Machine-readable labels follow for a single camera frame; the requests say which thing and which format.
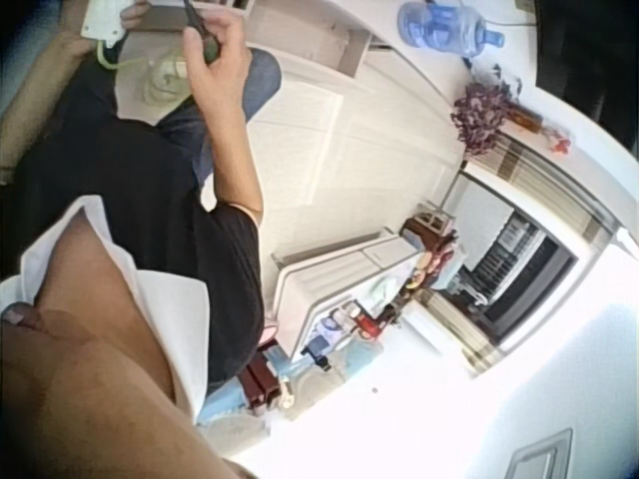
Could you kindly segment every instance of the purple plant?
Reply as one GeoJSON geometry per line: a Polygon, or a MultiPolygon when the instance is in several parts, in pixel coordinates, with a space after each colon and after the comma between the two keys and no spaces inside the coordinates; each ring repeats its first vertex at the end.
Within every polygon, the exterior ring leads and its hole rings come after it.
{"type": "Polygon", "coordinates": [[[459,130],[459,140],[472,155],[481,155],[496,143],[496,131],[503,125],[512,95],[505,83],[485,86],[471,83],[466,96],[455,102],[450,119],[459,130]]]}

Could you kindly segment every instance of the black shirt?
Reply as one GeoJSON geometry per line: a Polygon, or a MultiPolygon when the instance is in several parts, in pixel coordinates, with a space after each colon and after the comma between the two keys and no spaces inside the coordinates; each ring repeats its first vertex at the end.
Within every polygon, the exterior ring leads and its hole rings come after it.
{"type": "Polygon", "coordinates": [[[211,302],[209,392],[250,361],[264,326],[258,229],[200,203],[191,161],[144,123],[64,129],[22,160],[3,194],[2,276],[79,197],[102,197],[113,242],[138,269],[198,278],[211,302]]]}

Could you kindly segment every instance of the human hand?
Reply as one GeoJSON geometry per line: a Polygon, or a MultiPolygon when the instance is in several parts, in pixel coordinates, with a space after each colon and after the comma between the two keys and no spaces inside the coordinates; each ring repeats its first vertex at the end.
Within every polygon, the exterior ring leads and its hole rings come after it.
{"type": "MultiPolygon", "coordinates": [[[[84,57],[95,48],[95,40],[81,36],[82,25],[87,14],[89,0],[65,0],[60,16],[60,34],[65,51],[72,57],[84,57]]],[[[120,13],[122,27],[131,30],[137,27],[151,8],[149,0],[135,0],[135,4],[120,13]]]]}
{"type": "Polygon", "coordinates": [[[242,96],[249,77],[251,50],[244,19],[226,11],[204,12],[207,29],[220,43],[220,57],[207,66],[202,37],[194,28],[184,32],[184,53],[191,90],[207,122],[242,112],[242,96]]]}

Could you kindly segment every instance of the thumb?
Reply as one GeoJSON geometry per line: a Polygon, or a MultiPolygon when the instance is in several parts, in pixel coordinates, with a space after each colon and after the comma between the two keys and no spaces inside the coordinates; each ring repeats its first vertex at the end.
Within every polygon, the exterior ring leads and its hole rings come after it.
{"type": "Polygon", "coordinates": [[[184,30],[183,37],[187,73],[193,81],[193,79],[208,71],[207,64],[204,61],[204,43],[200,33],[193,27],[187,27],[184,30]]]}

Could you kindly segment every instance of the transparent plastic container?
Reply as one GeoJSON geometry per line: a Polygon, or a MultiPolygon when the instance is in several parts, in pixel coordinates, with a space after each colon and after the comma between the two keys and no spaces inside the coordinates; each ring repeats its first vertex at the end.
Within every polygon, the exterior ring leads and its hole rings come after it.
{"type": "Polygon", "coordinates": [[[413,47],[433,48],[464,58],[479,55],[486,44],[501,48],[504,36],[486,28],[474,8],[409,2],[397,18],[399,35],[413,47]]]}

